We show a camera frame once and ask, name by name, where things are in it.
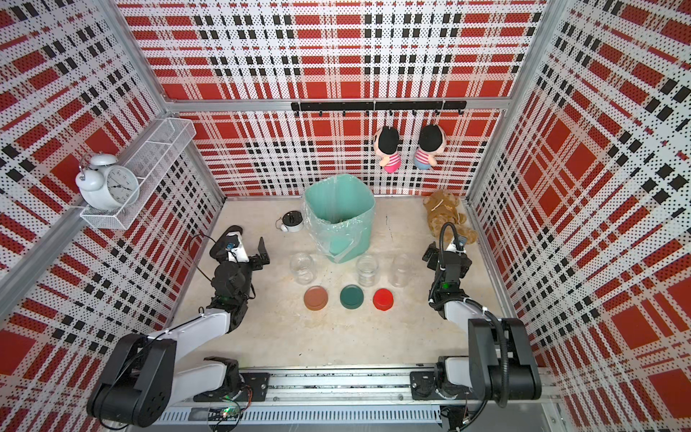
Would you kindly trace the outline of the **dark green jar lid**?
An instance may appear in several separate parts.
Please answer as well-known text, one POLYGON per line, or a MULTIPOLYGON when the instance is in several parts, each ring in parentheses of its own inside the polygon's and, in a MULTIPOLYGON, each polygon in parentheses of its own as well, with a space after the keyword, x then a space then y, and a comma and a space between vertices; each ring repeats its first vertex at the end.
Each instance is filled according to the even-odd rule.
POLYGON ((348 310, 356 310, 362 306, 365 300, 363 290, 354 284, 345 286, 339 295, 341 305, 348 310))

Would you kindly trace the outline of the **orange brown jar lid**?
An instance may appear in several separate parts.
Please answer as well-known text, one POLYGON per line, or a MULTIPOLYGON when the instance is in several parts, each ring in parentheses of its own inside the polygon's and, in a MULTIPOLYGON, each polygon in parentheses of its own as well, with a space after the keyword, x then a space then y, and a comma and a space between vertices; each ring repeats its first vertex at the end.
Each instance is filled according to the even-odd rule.
POLYGON ((329 302, 329 294, 327 290, 320 286, 311 286, 306 290, 303 296, 303 303, 310 311, 320 311, 327 306, 329 302))

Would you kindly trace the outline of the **orange lid peanut jar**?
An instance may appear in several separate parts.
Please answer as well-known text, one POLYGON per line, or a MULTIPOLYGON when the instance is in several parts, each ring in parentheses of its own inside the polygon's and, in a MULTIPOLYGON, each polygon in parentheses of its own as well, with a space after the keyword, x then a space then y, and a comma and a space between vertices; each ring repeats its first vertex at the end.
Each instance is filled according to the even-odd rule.
POLYGON ((315 279, 315 262, 307 253, 297 253, 291 257, 290 269, 298 284, 310 284, 315 279))

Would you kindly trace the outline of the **red jar lid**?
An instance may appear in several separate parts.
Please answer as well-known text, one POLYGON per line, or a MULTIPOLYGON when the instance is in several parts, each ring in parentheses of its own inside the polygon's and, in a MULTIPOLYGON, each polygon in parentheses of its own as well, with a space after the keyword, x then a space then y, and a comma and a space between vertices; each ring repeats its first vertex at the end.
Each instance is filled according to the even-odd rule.
POLYGON ((372 304, 380 311, 390 310, 394 306, 393 293, 385 288, 378 289, 372 297, 372 304))

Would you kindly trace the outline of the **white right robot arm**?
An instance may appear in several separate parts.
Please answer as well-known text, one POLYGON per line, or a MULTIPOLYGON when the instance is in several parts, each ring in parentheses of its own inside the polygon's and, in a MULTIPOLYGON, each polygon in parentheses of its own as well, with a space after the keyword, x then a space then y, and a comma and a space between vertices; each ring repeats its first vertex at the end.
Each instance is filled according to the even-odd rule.
POLYGON ((543 386, 525 324, 498 317, 462 289, 471 259, 455 245, 441 250, 432 243, 422 260, 435 272, 428 305, 442 319, 466 329, 468 344, 465 356, 438 358, 429 392, 446 400, 471 394, 500 407, 540 399, 543 386))

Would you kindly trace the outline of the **green lid peanut jar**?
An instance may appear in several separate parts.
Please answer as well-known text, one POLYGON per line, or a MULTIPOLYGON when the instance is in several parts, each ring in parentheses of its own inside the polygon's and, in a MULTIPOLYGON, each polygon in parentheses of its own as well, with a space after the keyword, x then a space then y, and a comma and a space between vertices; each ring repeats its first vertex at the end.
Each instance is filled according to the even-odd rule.
POLYGON ((376 257, 361 255, 356 262, 358 284, 363 287, 374 286, 379 274, 379 262, 376 257))

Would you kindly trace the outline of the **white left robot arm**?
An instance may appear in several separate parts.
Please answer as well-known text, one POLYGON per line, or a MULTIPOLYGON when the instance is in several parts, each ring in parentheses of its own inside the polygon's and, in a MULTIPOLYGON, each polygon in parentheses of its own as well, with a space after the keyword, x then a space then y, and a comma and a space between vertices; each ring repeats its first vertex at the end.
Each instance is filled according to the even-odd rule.
POLYGON ((242 235, 242 228, 233 225, 212 246, 210 256, 218 263, 211 280, 214 295, 197 316, 117 342, 86 405, 87 414, 102 427, 146 428, 170 404, 196 396, 212 401, 237 401, 242 394, 254 397, 235 359, 207 356, 202 366, 176 370, 176 364, 198 347, 237 329, 257 296, 253 273, 268 266, 270 257, 263 241, 257 253, 248 255, 242 235))

